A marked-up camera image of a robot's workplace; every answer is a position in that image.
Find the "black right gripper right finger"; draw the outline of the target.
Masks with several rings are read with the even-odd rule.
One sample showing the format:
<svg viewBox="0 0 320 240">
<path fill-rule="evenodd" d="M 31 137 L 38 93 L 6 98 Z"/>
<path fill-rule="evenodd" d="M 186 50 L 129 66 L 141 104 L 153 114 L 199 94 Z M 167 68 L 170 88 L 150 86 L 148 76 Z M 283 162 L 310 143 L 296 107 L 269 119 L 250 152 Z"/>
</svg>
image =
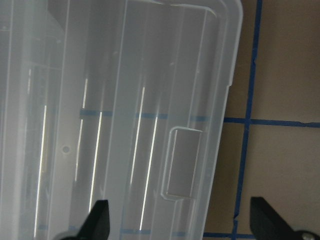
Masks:
<svg viewBox="0 0 320 240">
<path fill-rule="evenodd" d="M 308 230 L 293 230 L 263 197 L 250 198 L 250 230 L 257 240 L 318 240 Z"/>
</svg>

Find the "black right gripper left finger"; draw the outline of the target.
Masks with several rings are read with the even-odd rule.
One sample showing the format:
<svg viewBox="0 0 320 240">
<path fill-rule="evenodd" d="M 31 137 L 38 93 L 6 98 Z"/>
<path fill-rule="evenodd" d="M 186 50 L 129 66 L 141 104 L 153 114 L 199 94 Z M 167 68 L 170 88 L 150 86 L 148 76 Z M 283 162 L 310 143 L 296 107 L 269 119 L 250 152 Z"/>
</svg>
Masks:
<svg viewBox="0 0 320 240">
<path fill-rule="evenodd" d="M 97 200 L 74 235 L 59 233 L 54 240 L 108 240 L 110 236 L 110 211 L 107 199 Z"/>
</svg>

